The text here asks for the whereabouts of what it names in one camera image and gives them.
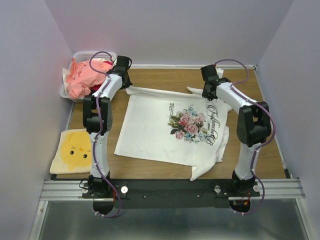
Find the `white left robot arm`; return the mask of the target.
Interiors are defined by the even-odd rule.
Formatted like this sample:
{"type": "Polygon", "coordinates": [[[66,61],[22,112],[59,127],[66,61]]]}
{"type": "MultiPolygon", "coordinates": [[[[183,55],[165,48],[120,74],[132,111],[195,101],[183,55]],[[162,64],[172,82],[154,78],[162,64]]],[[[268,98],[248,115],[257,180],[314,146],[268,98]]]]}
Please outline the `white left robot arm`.
{"type": "Polygon", "coordinates": [[[111,101],[117,91],[129,88],[132,82],[128,70],[132,59],[127,56],[113,56],[107,51],[98,51],[89,59],[89,67],[105,78],[99,89],[83,98],[83,126],[89,134],[92,153],[92,164],[88,178],[88,190],[99,197],[107,197],[110,192],[117,193],[110,182],[110,168],[107,160],[107,140],[113,125],[111,101]],[[93,59],[105,54],[110,57],[113,66],[110,70],[98,70],[93,67],[93,59]]]}

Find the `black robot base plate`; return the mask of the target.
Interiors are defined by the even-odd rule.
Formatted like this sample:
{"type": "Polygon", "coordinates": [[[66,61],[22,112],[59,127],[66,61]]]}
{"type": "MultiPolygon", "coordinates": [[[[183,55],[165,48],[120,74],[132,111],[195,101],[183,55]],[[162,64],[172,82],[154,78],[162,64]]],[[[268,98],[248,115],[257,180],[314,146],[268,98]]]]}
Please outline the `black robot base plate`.
{"type": "Polygon", "coordinates": [[[234,179],[107,179],[89,176],[81,182],[84,199],[94,210],[228,208],[232,201],[259,197],[259,185],[234,179]]]}

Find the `white floral print t-shirt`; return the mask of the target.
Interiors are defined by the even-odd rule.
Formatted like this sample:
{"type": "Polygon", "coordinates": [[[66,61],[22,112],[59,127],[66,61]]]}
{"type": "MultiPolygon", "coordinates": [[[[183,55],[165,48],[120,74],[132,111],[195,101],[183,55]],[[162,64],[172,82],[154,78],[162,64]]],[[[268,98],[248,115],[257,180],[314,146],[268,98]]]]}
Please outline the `white floral print t-shirt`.
{"type": "Polygon", "coordinates": [[[125,91],[129,101],[114,153],[191,167],[194,181],[223,160],[229,141],[228,113],[221,99],[142,87],[125,91]]]}

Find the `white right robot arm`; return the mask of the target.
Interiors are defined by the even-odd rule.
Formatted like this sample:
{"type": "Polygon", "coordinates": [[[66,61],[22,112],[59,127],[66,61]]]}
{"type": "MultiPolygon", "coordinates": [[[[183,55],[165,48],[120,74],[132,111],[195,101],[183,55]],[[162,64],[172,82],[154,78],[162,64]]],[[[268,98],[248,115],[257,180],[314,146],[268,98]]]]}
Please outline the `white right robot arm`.
{"type": "Polygon", "coordinates": [[[259,195],[256,184],[256,164],[260,148],[271,135],[271,117],[266,102],[252,100],[240,92],[226,77],[219,77],[216,66],[210,64],[200,69],[204,87],[202,97],[221,99],[238,115],[236,135],[240,141],[237,166],[229,180],[218,180],[221,192],[217,195],[241,197],[247,193],[259,195]]]}

